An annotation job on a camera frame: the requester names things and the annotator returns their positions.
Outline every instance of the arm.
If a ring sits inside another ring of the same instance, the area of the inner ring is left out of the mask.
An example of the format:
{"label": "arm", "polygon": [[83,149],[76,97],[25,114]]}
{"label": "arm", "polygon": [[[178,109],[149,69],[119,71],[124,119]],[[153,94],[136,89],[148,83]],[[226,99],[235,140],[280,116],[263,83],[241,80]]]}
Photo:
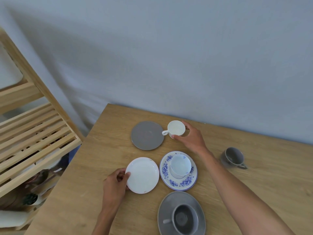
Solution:
{"label": "arm", "polygon": [[108,235],[111,225],[125,195],[130,172],[126,168],[117,169],[103,182],[102,210],[92,235]]}
{"label": "arm", "polygon": [[191,124],[183,123],[190,133],[186,137],[173,135],[173,138],[199,155],[242,234],[294,235],[274,210],[220,164],[207,149],[201,132]]}

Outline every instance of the white cup handle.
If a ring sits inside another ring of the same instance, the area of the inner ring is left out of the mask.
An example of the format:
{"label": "white cup handle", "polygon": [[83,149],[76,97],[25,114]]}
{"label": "white cup handle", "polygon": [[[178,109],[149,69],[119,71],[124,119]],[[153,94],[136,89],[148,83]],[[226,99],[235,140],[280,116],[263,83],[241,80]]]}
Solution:
{"label": "white cup handle", "polygon": [[164,131],[162,132],[162,134],[163,134],[163,135],[167,135],[167,134],[168,134],[168,130],[164,130]]}
{"label": "white cup handle", "polygon": [[163,224],[170,223],[170,222],[172,222],[171,219],[164,219],[164,220],[163,220]]}

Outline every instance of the hand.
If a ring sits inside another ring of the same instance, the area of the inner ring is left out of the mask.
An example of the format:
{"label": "hand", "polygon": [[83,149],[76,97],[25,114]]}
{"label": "hand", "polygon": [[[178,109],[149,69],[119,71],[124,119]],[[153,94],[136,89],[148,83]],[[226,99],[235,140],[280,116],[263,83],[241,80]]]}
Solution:
{"label": "hand", "polygon": [[131,173],[125,174],[126,168],[115,170],[112,174],[103,181],[103,200],[102,210],[113,210],[117,212],[120,204],[123,201],[125,190],[127,187],[127,180]]}
{"label": "hand", "polygon": [[202,151],[208,151],[200,130],[192,126],[190,123],[182,121],[190,132],[186,137],[172,135],[172,138],[182,142],[188,149],[194,153],[200,154]]}

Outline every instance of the saucer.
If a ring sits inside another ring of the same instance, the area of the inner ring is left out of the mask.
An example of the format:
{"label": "saucer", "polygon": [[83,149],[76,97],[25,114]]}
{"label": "saucer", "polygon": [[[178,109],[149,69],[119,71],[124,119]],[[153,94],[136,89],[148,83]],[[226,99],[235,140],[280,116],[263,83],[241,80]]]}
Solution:
{"label": "saucer", "polygon": [[162,127],[152,121],[142,121],[131,130],[131,141],[142,150],[153,150],[164,140]]}
{"label": "saucer", "polygon": [[[172,174],[170,173],[171,159],[175,154],[185,155],[186,157],[189,158],[191,162],[190,173],[181,179],[173,177]],[[168,187],[170,187],[173,190],[184,191],[193,187],[198,178],[198,170],[195,162],[189,155],[180,151],[173,151],[169,152],[162,158],[160,162],[160,175],[162,180]]]}
{"label": "saucer", "polygon": [[189,205],[192,207],[198,217],[198,229],[193,233],[193,235],[204,235],[206,230],[205,216],[204,212],[199,204],[199,202],[190,194],[182,191],[174,191],[168,194],[159,207],[157,215],[157,223],[161,235],[179,235],[174,225],[170,223],[164,224],[163,221],[172,218],[172,213],[178,205]]}
{"label": "saucer", "polygon": [[136,158],[127,166],[125,173],[131,172],[128,188],[137,194],[151,191],[159,181],[159,168],[150,158]]}

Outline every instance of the mug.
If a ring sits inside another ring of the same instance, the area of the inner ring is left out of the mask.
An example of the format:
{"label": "mug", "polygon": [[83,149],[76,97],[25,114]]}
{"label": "mug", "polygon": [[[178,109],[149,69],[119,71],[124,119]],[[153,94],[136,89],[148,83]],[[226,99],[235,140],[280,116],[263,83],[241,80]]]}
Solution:
{"label": "mug", "polygon": [[179,234],[191,235],[198,229],[199,221],[196,211],[189,205],[178,205],[171,219],[164,219],[163,223],[172,223]]}
{"label": "mug", "polygon": [[248,169],[244,164],[244,155],[237,148],[228,148],[221,155],[221,162],[225,167],[238,167],[240,169]]}
{"label": "mug", "polygon": [[175,154],[170,163],[170,174],[176,179],[181,179],[191,171],[191,162],[182,154]]}
{"label": "mug", "polygon": [[172,138],[173,134],[182,136],[186,130],[186,126],[179,120],[173,120],[169,122],[167,130],[162,132],[163,135],[169,135]]}

